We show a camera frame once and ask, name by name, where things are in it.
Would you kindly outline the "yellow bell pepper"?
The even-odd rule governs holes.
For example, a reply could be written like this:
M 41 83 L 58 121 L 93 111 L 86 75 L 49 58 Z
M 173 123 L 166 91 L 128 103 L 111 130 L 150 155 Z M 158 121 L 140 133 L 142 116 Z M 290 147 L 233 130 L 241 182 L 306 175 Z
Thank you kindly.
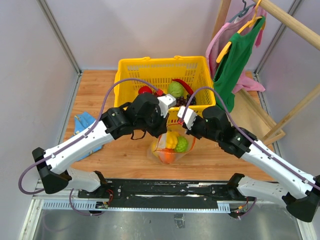
M 168 131 L 165 135 L 165 147 L 167 149 L 174 149 L 178 143 L 180 134 L 176 131 Z

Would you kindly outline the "green sugar apple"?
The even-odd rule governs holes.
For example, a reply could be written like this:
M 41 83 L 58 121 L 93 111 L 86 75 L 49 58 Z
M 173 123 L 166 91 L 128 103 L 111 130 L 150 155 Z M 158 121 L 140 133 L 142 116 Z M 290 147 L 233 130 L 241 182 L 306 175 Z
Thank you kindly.
M 184 136 L 177 137 L 177 145 L 174 148 L 174 151 L 177 153 L 184 153 L 187 151 L 189 146 L 188 140 Z

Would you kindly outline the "clear zip top bag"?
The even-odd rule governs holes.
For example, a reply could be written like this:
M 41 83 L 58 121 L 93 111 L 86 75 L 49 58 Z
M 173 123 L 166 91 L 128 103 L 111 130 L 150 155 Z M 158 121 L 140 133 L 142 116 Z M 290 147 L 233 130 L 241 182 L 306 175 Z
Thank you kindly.
M 151 142 L 147 150 L 147 157 L 169 165 L 192 151 L 195 143 L 196 138 L 187 135 L 182 125 L 171 123 L 167 125 L 166 133 Z

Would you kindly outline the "orange fruit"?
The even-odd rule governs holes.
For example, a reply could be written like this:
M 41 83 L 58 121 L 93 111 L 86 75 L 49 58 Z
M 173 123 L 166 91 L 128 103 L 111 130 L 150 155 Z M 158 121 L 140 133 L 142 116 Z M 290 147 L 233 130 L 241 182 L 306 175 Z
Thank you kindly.
M 165 148 L 159 152 L 158 157 L 164 164 L 171 164 L 176 159 L 176 153 L 173 149 Z

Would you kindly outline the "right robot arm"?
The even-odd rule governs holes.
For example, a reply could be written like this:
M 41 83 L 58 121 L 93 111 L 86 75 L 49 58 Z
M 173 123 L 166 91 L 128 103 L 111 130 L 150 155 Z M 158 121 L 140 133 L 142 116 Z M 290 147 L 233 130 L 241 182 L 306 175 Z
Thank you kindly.
M 248 130 L 238 127 L 228 112 L 210 106 L 202 116 L 182 106 L 177 116 L 188 135 L 218 143 L 224 152 L 263 170 L 276 182 L 266 182 L 235 173 L 227 182 L 232 200 L 253 197 L 283 206 L 295 218 L 312 222 L 320 205 L 320 178 L 291 165 L 272 152 Z

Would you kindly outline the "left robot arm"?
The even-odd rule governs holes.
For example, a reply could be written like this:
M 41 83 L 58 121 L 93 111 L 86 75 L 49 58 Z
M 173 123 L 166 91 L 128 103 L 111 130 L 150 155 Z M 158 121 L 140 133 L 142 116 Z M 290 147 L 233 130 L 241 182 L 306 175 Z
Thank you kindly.
M 136 130 L 158 138 L 167 132 L 169 109 L 176 99 L 167 94 L 156 97 L 151 93 L 138 95 L 133 102 L 112 107 L 87 129 L 74 138 L 47 150 L 40 147 L 32 155 L 44 191 L 55 194 L 65 188 L 82 189 L 101 198 L 107 193 L 107 183 L 99 171 L 86 172 L 71 165 L 95 148 L 123 136 L 134 136 Z

